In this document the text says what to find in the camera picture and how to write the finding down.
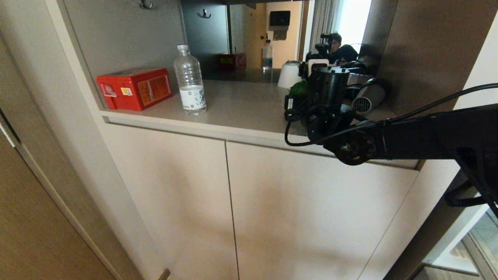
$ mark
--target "plastic water bottle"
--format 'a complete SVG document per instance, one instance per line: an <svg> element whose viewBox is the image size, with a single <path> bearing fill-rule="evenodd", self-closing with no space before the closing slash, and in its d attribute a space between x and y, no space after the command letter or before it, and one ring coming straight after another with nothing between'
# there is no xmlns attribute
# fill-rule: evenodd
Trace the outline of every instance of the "plastic water bottle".
<svg viewBox="0 0 498 280"><path fill-rule="evenodd" d="M189 115L200 115L207 110L199 60L190 55L188 45L178 45L180 56L174 66L183 110Z"/></svg>
<svg viewBox="0 0 498 280"><path fill-rule="evenodd" d="M266 40L266 45L263 47L263 71L271 70L273 66L273 47L270 40Z"/></svg>

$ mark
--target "man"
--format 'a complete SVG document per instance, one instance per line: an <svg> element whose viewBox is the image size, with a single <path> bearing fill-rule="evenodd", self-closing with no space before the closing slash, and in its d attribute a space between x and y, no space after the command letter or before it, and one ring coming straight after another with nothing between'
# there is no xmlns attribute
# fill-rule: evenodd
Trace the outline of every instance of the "man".
<svg viewBox="0 0 498 280"><path fill-rule="evenodd" d="M358 53L350 45L341 46L342 37L337 33L332 33L329 40L330 54L329 61L331 64L342 65L348 61L355 61Z"/></svg>

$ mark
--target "cabinet door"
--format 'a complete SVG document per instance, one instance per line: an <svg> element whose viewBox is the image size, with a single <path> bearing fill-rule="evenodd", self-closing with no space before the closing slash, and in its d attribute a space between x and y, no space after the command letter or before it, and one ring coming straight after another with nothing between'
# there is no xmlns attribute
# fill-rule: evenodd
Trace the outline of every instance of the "cabinet door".
<svg viewBox="0 0 498 280"><path fill-rule="evenodd" d="M227 155L241 280L357 279L418 174L231 142Z"/></svg>
<svg viewBox="0 0 498 280"><path fill-rule="evenodd" d="M103 137L162 263L185 279L236 280L225 142L112 124Z"/></svg>

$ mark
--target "beige wall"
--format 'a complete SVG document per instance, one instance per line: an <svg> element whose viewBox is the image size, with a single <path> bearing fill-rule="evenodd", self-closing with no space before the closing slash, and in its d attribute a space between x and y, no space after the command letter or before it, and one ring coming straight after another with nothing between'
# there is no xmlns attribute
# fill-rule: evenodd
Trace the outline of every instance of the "beige wall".
<svg viewBox="0 0 498 280"><path fill-rule="evenodd" d="M297 60L302 5L302 1L266 3L266 30L268 30L270 12L279 10L290 11L290 25L285 40L273 41L273 31L268 31L268 39L271 40L271 45L273 46L274 68L282 68L282 65L287 60Z"/></svg>

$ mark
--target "bottle cap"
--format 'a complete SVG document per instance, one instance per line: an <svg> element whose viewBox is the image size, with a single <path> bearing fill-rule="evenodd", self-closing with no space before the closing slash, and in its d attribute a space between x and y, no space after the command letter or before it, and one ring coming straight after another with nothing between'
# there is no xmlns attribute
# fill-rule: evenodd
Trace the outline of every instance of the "bottle cap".
<svg viewBox="0 0 498 280"><path fill-rule="evenodd" d="M188 51L188 45L178 45L177 46L179 51Z"/></svg>

